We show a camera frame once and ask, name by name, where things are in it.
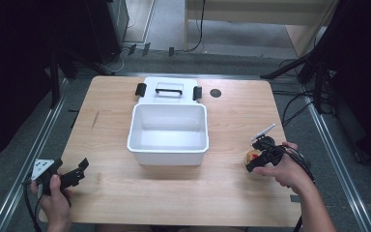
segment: white container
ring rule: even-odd
[[[207,109],[192,99],[192,79],[147,77],[134,107],[128,149],[139,164],[200,165],[209,148]],[[177,92],[156,92],[167,88]]]

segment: white plastic bin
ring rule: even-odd
[[[145,83],[149,82],[147,91],[155,91],[148,78],[149,81],[145,80]],[[152,82],[156,78],[156,84],[166,85],[172,81],[171,78],[153,77]],[[206,107],[189,99],[173,100],[176,98],[173,93],[168,98],[171,103],[164,103],[163,99],[167,97],[164,94],[152,96],[159,100],[139,101],[133,109],[128,149],[134,153],[139,164],[200,165],[209,148]],[[178,94],[177,97],[185,99],[189,98],[189,94]]]

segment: person's right hand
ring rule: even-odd
[[[298,145],[295,143],[283,142],[282,145],[298,149]],[[296,194],[300,194],[300,189],[306,189],[308,185],[313,185],[306,172],[287,154],[282,156],[282,160],[277,166],[255,167],[253,171],[259,175],[273,176],[281,186],[292,188]]]

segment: black hole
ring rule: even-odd
[[[214,98],[219,98],[221,97],[221,91],[219,91],[218,89],[212,89],[210,91],[210,95]]]

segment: lid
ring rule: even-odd
[[[197,103],[195,79],[148,76],[144,84],[146,90],[139,103]]]

